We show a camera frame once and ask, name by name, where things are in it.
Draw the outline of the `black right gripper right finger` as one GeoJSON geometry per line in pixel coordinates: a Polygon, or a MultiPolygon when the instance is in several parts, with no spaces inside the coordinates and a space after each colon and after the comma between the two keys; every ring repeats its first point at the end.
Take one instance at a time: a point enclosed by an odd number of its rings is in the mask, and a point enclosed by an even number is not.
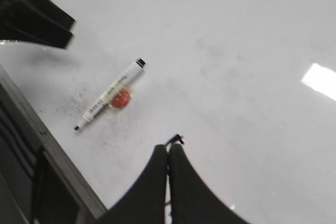
{"type": "Polygon", "coordinates": [[[182,145],[173,144],[168,158],[172,223],[247,223],[208,188],[182,145]]]}

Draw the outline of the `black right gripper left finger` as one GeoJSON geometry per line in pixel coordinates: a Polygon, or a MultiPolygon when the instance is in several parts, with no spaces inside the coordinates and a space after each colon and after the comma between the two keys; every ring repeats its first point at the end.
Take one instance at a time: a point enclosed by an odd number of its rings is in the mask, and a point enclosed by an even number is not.
{"type": "Polygon", "coordinates": [[[165,223],[167,151],[156,145],[132,187],[95,223],[165,223]]]}

